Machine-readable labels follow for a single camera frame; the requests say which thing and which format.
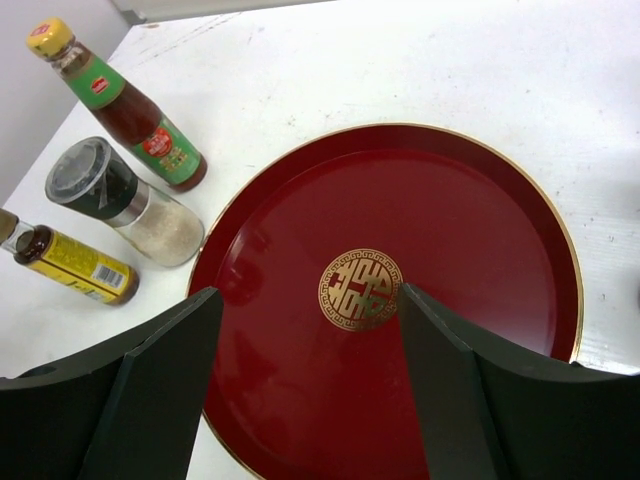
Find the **green label sauce bottle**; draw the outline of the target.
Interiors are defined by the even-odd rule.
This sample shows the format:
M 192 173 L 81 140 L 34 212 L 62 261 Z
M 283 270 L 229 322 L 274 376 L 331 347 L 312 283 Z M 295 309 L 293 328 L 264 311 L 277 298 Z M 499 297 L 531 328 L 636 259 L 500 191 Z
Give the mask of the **green label sauce bottle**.
M 186 192 L 201 183 L 208 170 L 204 155 L 153 100 L 78 40 L 64 21 L 44 20 L 26 44 L 109 135 L 172 190 Z

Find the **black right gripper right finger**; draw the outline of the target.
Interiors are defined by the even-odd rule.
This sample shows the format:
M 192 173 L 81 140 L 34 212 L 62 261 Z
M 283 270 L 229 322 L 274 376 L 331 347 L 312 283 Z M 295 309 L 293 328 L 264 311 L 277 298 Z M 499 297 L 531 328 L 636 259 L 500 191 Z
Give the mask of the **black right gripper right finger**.
M 556 360 L 403 284 L 398 315 L 433 479 L 635 479 L 639 379 Z

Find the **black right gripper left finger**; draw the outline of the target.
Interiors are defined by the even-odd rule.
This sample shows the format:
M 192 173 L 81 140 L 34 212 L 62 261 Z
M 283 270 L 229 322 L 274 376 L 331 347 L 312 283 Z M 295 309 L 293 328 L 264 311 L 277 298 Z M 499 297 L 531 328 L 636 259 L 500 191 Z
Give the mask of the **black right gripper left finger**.
M 154 318 L 1 380 L 4 479 L 183 479 L 216 356 L 211 287 Z

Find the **small yellow label bottle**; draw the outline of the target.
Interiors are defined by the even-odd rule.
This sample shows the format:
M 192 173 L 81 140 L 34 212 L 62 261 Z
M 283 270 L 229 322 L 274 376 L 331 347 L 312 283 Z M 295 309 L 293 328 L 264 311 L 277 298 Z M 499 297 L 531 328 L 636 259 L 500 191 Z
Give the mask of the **small yellow label bottle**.
M 105 305 L 137 293 L 136 269 L 45 225 L 30 225 L 1 211 L 1 248 L 16 263 Z

